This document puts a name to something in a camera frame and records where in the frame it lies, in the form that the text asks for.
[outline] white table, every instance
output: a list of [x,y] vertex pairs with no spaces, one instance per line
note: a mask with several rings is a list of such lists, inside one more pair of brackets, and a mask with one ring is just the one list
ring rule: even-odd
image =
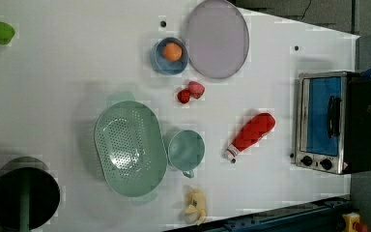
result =
[[[30,156],[43,160],[61,186],[62,201],[36,231],[161,231],[187,226],[188,187],[206,193],[207,221],[349,194],[350,176],[291,164],[294,82],[301,72],[355,68],[357,37],[279,17],[243,11],[250,52],[242,70],[214,81],[192,66],[178,76],[155,73],[149,49],[180,36],[195,0],[0,0],[0,20],[16,30],[0,45],[0,168]],[[167,27],[159,28],[165,19]],[[190,80],[204,98],[182,106],[175,93]],[[94,124],[113,95],[131,90],[173,126],[199,131],[206,155],[195,178],[168,167],[156,191],[140,199],[115,193],[102,176]],[[242,122],[270,112],[277,125],[238,156],[222,152]]]

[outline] toaster oven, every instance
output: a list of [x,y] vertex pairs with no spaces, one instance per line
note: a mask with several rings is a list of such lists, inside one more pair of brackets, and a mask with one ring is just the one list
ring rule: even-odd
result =
[[334,174],[371,170],[371,80],[354,72],[300,75],[297,166]]

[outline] blue bowl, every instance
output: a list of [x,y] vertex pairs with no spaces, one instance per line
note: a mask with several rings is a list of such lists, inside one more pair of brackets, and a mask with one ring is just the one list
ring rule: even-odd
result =
[[[182,48],[183,55],[180,60],[169,61],[164,58],[163,50],[168,43],[175,43]],[[179,39],[169,37],[156,43],[150,52],[150,60],[152,62],[153,69],[155,69],[157,72],[166,75],[178,74],[186,69],[186,65],[188,64],[188,52],[183,42],[181,42]]]

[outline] purple plate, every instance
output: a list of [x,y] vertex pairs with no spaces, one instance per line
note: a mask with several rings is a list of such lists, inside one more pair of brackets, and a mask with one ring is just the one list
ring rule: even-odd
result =
[[185,32],[192,66],[212,78],[226,78],[245,62],[249,35],[240,11],[225,0],[207,0],[191,13]]

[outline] toaster oven window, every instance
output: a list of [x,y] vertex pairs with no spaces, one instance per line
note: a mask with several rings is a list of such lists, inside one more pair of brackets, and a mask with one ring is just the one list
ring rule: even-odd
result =
[[338,156],[341,77],[309,81],[306,152]]

